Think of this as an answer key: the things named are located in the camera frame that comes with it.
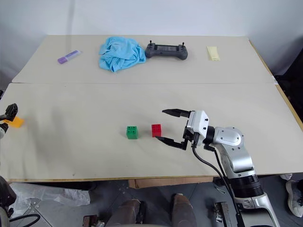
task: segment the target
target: plastic bag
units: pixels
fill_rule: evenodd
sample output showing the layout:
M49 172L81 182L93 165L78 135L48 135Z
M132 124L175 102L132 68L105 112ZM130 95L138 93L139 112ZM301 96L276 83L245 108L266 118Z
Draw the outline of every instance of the plastic bag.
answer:
M53 200L71 207L90 204L88 191L48 187L30 183L11 183L10 186L17 195L15 203L10 205L10 208L14 209L13 217L23 215L27 211L30 207L31 198L37 198L42 201Z

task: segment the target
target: green lego brick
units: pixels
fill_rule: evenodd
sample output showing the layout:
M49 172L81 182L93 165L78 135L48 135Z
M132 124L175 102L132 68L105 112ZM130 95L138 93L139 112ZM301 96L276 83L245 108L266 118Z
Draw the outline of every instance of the green lego brick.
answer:
M126 128L126 136L129 140L136 140L138 138L137 126L128 126Z

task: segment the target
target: yellow object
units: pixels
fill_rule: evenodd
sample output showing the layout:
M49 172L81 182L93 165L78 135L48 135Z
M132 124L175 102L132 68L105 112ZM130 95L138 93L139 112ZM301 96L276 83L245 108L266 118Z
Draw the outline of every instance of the yellow object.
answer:
M12 121L12 122L10 122L10 121L8 121L8 120L3 120L6 124L8 124L9 126L11 126L11 127L14 127L14 128L20 128L21 127L21 125L23 124L23 122L24 122L24 120L23 119L21 119L21 118L19 118L19 117L15 117L15 119Z
M208 50L210 59L212 61L219 61L220 60L220 57L219 57L218 50L217 50L216 46L208 46L207 50Z

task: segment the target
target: white table surface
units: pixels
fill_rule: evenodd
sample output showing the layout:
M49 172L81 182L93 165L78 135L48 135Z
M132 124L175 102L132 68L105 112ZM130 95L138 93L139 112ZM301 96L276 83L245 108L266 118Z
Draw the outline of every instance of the white table surface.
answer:
M98 179L215 175L192 154L151 137L181 141L186 118L167 108L205 110L212 126L234 126L258 174L302 172L302 131L272 83L245 84L10 84L0 113L17 103L21 128L0 145L6 179ZM138 140L126 127L136 125ZM198 148L211 163L214 154Z
M49 35L13 79L14 83L199 84L273 83L246 37L127 35L142 48L185 42L188 58L154 56L117 73L99 68L99 49L108 35ZM220 61L210 61L207 46L217 46ZM73 50L83 53L63 65L57 59Z

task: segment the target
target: red lego brick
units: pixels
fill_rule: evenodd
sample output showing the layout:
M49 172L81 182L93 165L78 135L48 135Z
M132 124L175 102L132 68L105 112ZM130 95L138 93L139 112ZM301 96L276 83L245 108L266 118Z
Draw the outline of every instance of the red lego brick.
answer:
M161 136L161 125L160 124L152 124L151 125L151 133L152 136Z

